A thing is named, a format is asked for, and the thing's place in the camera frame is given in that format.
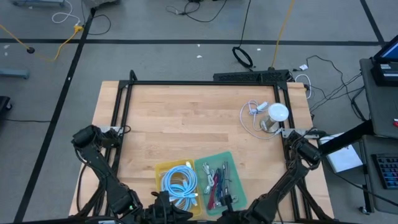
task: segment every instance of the black metal frame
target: black metal frame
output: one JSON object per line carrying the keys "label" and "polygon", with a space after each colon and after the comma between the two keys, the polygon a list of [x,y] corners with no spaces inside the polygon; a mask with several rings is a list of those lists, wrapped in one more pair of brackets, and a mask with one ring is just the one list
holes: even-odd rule
{"label": "black metal frame", "polygon": [[[292,109],[290,105],[290,98],[289,98],[289,92],[287,89],[287,83],[286,82],[274,82],[274,83],[269,83],[269,82],[263,82],[262,80],[259,80],[258,82],[216,82],[216,81],[139,81],[136,77],[136,74],[131,70],[130,71],[130,79],[129,80],[120,80],[119,85],[118,85],[118,92],[116,93],[116,101],[114,105],[114,110],[113,110],[113,115],[112,115],[112,120],[111,120],[111,126],[116,126],[117,123],[117,118],[118,118],[118,113],[120,109],[120,102],[121,102],[121,96],[123,93],[124,88],[127,88],[127,94],[125,98],[125,103],[124,103],[124,109],[123,109],[123,115],[121,119],[121,125],[120,127],[125,127],[127,123],[127,115],[129,111],[129,104],[130,104],[130,99],[131,99],[131,93],[132,93],[132,86],[133,85],[231,85],[231,86],[272,86],[274,89],[274,94],[275,94],[275,102],[280,103],[280,95],[279,95],[279,90],[283,91],[284,94],[284,101],[287,109],[289,110],[289,128],[294,128],[294,119],[293,119],[293,114],[292,114]],[[285,128],[285,124],[283,122],[279,123],[281,128]],[[284,156],[286,160],[286,166],[288,166],[292,160],[290,158],[290,153],[289,153],[289,148],[285,146],[284,144],[284,139],[281,137],[282,140],[282,145],[284,146]],[[119,147],[116,148],[115,152],[115,157],[114,157],[114,162],[112,164],[112,170],[115,172],[117,175],[118,173],[118,168],[119,168],[119,161],[120,161],[120,156],[121,156],[121,149],[123,146],[123,137],[121,140],[121,143]],[[105,157],[109,161],[109,157],[111,154],[111,149],[106,149],[105,152]],[[306,189],[305,181],[303,180],[300,183],[301,187]],[[292,208],[293,208],[293,213],[294,213],[294,219],[301,220],[300,217],[300,211],[299,211],[299,203],[297,201],[297,193],[296,190],[293,189],[290,192],[290,197],[292,200]],[[305,216],[307,220],[312,220],[312,211],[311,208],[306,200],[306,198],[303,196],[303,205],[304,205],[304,210],[305,210]],[[96,209],[101,210],[101,205],[103,204],[104,198],[101,197],[98,200],[98,203],[96,204]],[[106,206],[106,212],[105,215],[110,215],[111,210],[109,209],[108,205]]]}

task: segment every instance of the wooden tabletop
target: wooden tabletop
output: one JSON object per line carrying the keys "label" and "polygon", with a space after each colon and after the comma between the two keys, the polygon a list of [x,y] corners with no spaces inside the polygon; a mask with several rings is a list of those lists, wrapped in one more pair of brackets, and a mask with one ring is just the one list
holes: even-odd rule
{"label": "wooden tabletop", "polygon": [[[94,125],[109,126],[117,86],[118,82],[103,82],[93,118]],[[288,83],[288,87],[296,128],[311,128],[312,120],[302,83]],[[134,85],[127,118],[127,125],[132,131],[124,137],[118,172],[120,181],[134,189],[144,207],[147,207],[155,199],[150,192],[156,191],[156,164],[179,159],[199,159],[231,151],[248,200],[247,207],[250,206],[255,198],[271,189],[286,168],[280,136],[269,140],[257,139],[242,128],[239,112],[249,100],[274,103],[273,88]],[[247,107],[243,121],[252,130],[252,116],[248,114]],[[256,133],[264,137],[270,136],[264,132]],[[334,217],[322,166],[311,171],[305,179],[308,191],[319,206],[327,215]],[[81,207],[97,186],[98,179],[91,169],[87,169],[82,178]],[[305,217],[301,194],[298,190],[297,192],[300,214]],[[284,221],[294,220],[289,195],[281,201],[279,209]],[[70,214],[76,212],[75,193]],[[203,209],[198,219],[216,218],[208,217]]]}

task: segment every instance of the blue cable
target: blue cable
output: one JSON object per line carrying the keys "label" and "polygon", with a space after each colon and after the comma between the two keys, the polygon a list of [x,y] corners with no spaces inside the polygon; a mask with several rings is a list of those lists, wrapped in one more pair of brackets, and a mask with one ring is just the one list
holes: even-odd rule
{"label": "blue cable", "polygon": [[[175,174],[181,174],[182,179],[173,177]],[[197,185],[198,177],[189,166],[173,167],[162,178],[162,191],[169,191],[170,201],[177,201],[174,205],[185,211],[198,205],[195,199],[198,194],[194,192]]]}

